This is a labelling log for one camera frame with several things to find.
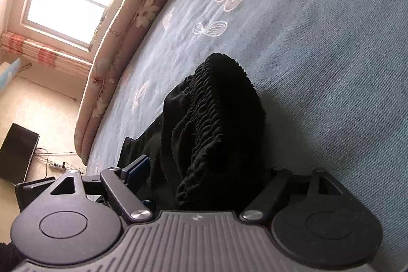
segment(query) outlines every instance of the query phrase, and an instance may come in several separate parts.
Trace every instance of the black circular joint cover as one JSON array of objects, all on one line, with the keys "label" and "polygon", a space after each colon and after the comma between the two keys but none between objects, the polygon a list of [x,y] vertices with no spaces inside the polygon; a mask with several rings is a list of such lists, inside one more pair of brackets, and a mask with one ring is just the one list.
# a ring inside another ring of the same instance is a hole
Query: black circular joint cover
[{"label": "black circular joint cover", "polygon": [[317,195],[281,210],[271,231],[280,249],[311,267],[341,269],[370,261],[382,241],[379,221],[357,200]]},{"label": "black circular joint cover", "polygon": [[116,213],[87,198],[39,200],[14,221],[11,240],[26,258],[47,265],[73,265],[95,258],[118,240]]}]

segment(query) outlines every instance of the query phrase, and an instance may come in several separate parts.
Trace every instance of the silver screw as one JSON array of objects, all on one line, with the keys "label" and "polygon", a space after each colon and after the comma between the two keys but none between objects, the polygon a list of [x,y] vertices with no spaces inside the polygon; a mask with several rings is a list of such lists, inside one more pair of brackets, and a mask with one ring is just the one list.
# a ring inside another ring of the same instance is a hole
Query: silver screw
[{"label": "silver screw", "polygon": [[142,210],[136,210],[136,211],[133,211],[131,214],[130,214],[130,216],[133,218],[133,219],[136,219],[136,220],[147,220],[147,219],[149,219],[151,216],[152,216],[152,213],[150,212],[150,211],[148,211],[148,210],[144,210],[144,209],[142,209]]},{"label": "silver screw", "polygon": [[263,215],[264,214],[258,210],[247,210],[242,212],[242,218],[246,220],[260,220]]}]

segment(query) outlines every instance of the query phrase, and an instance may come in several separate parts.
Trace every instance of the floor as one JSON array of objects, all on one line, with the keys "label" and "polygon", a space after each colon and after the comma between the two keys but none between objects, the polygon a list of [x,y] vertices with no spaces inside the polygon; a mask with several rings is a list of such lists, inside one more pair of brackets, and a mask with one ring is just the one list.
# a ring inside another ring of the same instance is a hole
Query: floor
[{"label": "floor", "polygon": [[[70,97],[23,77],[14,77],[0,93],[0,144],[11,124],[15,122],[40,134],[39,148],[45,148],[50,153],[75,151],[75,120],[82,92],[83,90],[77,91],[71,94],[75,96]],[[34,156],[27,181],[44,178],[44,158],[45,156]],[[60,164],[65,161],[75,168],[85,168],[76,154],[54,155],[50,160]],[[57,178],[61,174],[48,168],[48,176]],[[18,213],[14,187],[0,180],[0,242],[10,241],[10,227]]]}]

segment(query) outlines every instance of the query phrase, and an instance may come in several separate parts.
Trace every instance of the black monitor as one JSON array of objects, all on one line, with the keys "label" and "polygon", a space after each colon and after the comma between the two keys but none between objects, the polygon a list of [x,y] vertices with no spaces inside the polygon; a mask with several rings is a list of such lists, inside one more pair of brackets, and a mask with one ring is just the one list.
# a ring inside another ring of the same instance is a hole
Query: black monitor
[{"label": "black monitor", "polygon": [[39,138],[37,133],[12,124],[0,149],[0,178],[14,185],[26,180]]}]

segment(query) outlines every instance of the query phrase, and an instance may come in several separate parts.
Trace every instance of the mattress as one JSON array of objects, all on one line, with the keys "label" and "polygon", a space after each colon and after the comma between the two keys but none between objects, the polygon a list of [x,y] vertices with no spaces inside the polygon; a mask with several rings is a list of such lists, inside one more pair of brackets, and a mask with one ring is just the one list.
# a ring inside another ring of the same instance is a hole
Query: mattress
[{"label": "mattress", "polygon": [[103,117],[87,174],[117,163],[211,53],[236,59],[266,111],[269,166],[323,167],[381,221],[379,271],[408,262],[407,0],[168,0]]}]

